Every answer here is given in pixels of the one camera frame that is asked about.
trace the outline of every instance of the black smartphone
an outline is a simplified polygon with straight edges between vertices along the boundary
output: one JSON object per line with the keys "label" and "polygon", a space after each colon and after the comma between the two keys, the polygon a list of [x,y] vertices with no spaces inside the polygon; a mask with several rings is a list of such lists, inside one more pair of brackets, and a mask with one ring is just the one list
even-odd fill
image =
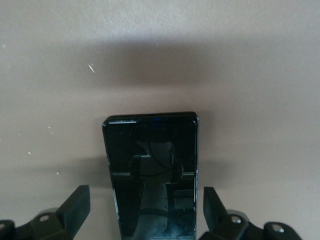
{"label": "black smartphone", "polygon": [[196,239],[198,121],[176,112],[103,123],[122,240]]}

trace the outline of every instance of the white wall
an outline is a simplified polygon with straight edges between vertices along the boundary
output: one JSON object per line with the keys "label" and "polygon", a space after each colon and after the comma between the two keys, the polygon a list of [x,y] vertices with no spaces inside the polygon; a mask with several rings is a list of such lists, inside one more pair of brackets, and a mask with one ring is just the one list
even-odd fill
{"label": "white wall", "polygon": [[258,227],[319,239],[319,37],[319,1],[2,0],[0,219],[89,184],[76,239],[119,239],[103,120],[195,111],[198,236],[213,186]]}

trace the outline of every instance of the smartphone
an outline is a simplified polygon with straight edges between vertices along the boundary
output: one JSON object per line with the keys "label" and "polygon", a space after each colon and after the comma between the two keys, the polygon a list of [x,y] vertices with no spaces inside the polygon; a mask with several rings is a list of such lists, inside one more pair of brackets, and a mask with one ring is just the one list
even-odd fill
{"label": "smartphone", "polygon": [[196,239],[198,122],[194,112],[104,121],[122,240]]}

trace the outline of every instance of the phone screen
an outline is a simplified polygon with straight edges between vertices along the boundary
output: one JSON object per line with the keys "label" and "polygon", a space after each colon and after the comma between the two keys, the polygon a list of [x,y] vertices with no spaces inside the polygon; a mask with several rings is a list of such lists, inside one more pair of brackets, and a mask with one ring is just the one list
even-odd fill
{"label": "phone screen", "polygon": [[102,130],[121,239],[195,240],[198,116],[116,115]]}

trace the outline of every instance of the metal screw head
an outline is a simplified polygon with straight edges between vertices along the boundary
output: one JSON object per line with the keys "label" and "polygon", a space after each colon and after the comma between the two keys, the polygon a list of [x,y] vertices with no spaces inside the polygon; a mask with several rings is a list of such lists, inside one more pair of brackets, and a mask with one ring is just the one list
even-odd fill
{"label": "metal screw head", "polygon": [[39,218],[40,222],[47,221],[49,219],[49,215],[43,215],[42,217]]}
{"label": "metal screw head", "polygon": [[274,231],[276,231],[277,233],[284,233],[285,230],[282,226],[280,226],[279,224],[272,224],[272,229]]}
{"label": "metal screw head", "polygon": [[231,221],[235,224],[240,224],[241,223],[241,219],[238,216],[231,216]]}

